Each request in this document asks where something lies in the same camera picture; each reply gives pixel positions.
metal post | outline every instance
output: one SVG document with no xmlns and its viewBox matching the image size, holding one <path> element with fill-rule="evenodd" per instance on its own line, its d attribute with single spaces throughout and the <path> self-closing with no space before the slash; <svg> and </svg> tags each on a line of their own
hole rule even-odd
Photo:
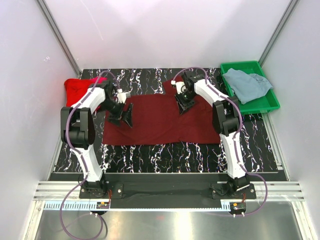
<svg viewBox="0 0 320 240">
<path fill-rule="evenodd" d="M 287 6 L 286 10 L 284 11 L 278 25 L 276 26 L 268 44 L 266 45 L 260 59 L 259 59 L 259 64 L 262 67 L 263 64 L 265 63 L 272 47 L 274 46 L 275 42 L 277 41 L 280 33 L 282 32 L 282 30 L 284 29 L 289 17 L 292 15 L 292 13 L 294 12 L 296 6 L 298 5 L 300 0 L 291 0 L 289 5 Z"/>
<path fill-rule="evenodd" d="M 36 0 L 36 2 L 38 3 L 38 5 L 39 5 L 39 7 L 40 7 L 45 19 L 47 20 L 47 22 L 48 22 L 53 34 L 55 35 L 57 41 L 59 42 L 60 47 L 62 48 L 66 58 L 68 59 L 71 67 L 73 68 L 75 74 L 77 76 L 80 76 L 81 70 L 80 70 L 76 60 L 72 56 L 71 51 L 68 48 L 68 46 L 66 44 L 66 41 L 64 40 L 61 32 L 59 31 L 59 28 L 58 28 L 58 26 L 57 26 L 57 24 L 56 24 L 56 22 L 55 22 L 55 20 L 54 20 L 54 18 L 52 16 L 51 12 L 50 12 L 45 0 Z"/>
</svg>

gray-blue cloth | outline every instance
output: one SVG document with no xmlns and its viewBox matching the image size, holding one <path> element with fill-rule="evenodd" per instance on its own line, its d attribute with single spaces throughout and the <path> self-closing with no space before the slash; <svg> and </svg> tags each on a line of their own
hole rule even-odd
<svg viewBox="0 0 320 240">
<path fill-rule="evenodd" d="M 223 74 L 223 77 L 242 104 L 265 96 L 273 88 L 265 77 L 255 73 L 246 74 L 233 68 Z"/>
</svg>

dark red fabric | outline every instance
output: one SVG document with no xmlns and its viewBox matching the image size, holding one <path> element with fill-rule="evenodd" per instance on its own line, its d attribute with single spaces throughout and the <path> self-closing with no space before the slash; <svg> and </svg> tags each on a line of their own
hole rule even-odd
<svg viewBox="0 0 320 240">
<path fill-rule="evenodd" d="M 126 100 L 133 103 L 130 128 L 124 122 L 116 126 L 104 122 L 103 140 L 108 145 L 156 145 L 176 142 L 218 144 L 220 137 L 212 125 L 212 107 L 201 97 L 194 98 L 195 105 L 183 115 L 174 95 L 171 81 L 163 83 L 166 94 L 135 95 Z"/>
<path fill-rule="evenodd" d="M 65 92 L 66 92 L 66 106 L 71 107 L 73 104 L 77 103 L 87 92 L 90 84 L 94 84 L 97 77 L 92 79 L 76 79 L 70 78 L 64 82 Z M 107 80 L 105 77 L 100 77 L 99 83 Z"/>
</svg>

white wall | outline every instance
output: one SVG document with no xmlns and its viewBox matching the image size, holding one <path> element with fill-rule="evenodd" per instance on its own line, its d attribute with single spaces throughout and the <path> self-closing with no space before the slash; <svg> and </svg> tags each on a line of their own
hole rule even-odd
<svg viewBox="0 0 320 240">
<path fill-rule="evenodd" d="M 320 1 L 302 0 L 263 69 L 281 108 L 271 114 L 292 180 L 320 236 Z"/>
<path fill-rule="evenodd" d="M 80 68 L 258 60 L 290 0 L 46 0 Z"/>
<path fill-rule="evenodd" d="M 17 240 L 59 138 L 63 83 L 75 74 L 35 0 L 2 0 L 0 18 L 0 235 Z"/>
</svg>

green plastic tray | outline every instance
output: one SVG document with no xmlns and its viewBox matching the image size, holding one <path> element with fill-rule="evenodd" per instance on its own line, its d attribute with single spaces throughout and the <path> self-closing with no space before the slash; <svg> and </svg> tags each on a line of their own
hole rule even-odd
<svg viewBox="0 0 320 240">
<path fill-rule="evenodd" d="M 229 69 L 241 70 L 246 74 L 258 74 L 260 76 L 266 77 L 264 71 L 262 70 L 260 64 L 257 61 L 241 61 L 241 62 L 228 62 L 221 64 L 221 74 L 225 74 Z M 234 93 L 223 78 L 226 91 L 230 97 L 234 96 Z M 278 99 L 273 91 L 270 89 L 267 94 L 263 97 L 257 98 L 255 100 L 249 101 L 246 104 L 239 104 L 240 112 L 243 115 L 247 114 L 260 114 L 260 113 L 269 113 L 275 109 L 280 108 Z"/>
</svg>

